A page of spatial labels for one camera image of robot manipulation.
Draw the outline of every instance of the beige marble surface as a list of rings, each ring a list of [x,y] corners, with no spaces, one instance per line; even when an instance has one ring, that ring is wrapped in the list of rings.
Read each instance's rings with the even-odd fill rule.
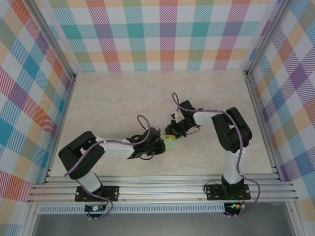
[[[142,134],[136,116],[148,118],[151,126],[165,125],[176,110],[172,92],[180,101],[189,99],[195,108],[226,110],[236,107],[252,130],[245,174],[271,173],[252,102],[240,70],[148,71],[81,73],[76,82],[58,151],[90,130],[106,139]],[[181,138],[162,155],[150,161],[123,158],[100,159],[93,170],[99,176],[214,175],[224,172],[224,150],[214,127]],[[65,173],[56,156],[51,176]]]

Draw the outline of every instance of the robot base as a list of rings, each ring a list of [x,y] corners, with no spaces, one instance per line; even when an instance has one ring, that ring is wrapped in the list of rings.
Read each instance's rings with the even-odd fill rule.
[[[247,184],[244,184],[240,190],[239,193],[235,195],[231,195],[227,197],[225,193],[223,192],[221,188],[221,184],[207,184],[206,185],[206,193],[207,193],[207,200],[208,201],[213,201],[213,200],[243,200],[243,196],[241,193],[244,195],[244,200],[249,200],[251,199],[251,193],[249,190],[249,187]]]
[[[118,201],[119,196],[119,186],[101,186],[95,192],[95,195],[108,198],[112,202]],[[86,193],[81,186],[77,187],[77,191],[75,194],[74,200],[76,202],[101,202],[102,200],[99,198],[95,198],[90,194]]]

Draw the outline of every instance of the marble floor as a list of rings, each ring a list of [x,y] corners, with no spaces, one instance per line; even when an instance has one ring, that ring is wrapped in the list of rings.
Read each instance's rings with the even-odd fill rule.
[[[195,108],[226,110],[236,107],[252,130],[244,156],[245,174],[271,173],[270,162],[252,102],[240,70],[146,71],[80,73],[66,116],[58,151],[85,131],[106,139],[142,134],[136,116],[151,126],[165,126],[176,110],[172,92]],[[167,140],[167,151],[150,161],[100,159],[93,170],[99,176],[215,175],[224,172],[224,150],[214,127],[203,126],[177,141]],[[65,173],[56,155],[51,176]]]

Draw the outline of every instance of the black mounting plate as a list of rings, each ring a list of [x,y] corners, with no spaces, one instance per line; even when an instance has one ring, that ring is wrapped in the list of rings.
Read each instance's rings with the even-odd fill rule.
[[[119,186],[102,186],[97,189],[93,194],[108,198],[112,202],[117,202],[119,197]],[[81,186],[77,187],[74,200],[76,202],[101,202],[100,198],[96,198],[83,190]]]
[[[221,184],[207,184],[206,185],[206,193],[207,193],[207,200],[213,201],[213,200],[243,200],[243,196],[239,193],[235,194],[234,196],[231,196],[230,198],[227,198],[224,194],[224,192],[221,189]],[[251,199],[251,193],[250,189],[247,184],[243,185],[243,188],[240,191],[244,194],[245,200]]]

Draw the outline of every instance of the perforated metal strip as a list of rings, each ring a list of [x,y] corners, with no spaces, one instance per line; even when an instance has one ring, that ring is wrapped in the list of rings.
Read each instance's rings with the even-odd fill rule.
[[[205,212],[224,212],[224,204],[114,204],[111,214]],[[86,212],[84,212],[84,205],[82,204],[41,205],[38,214],[86,214]]]

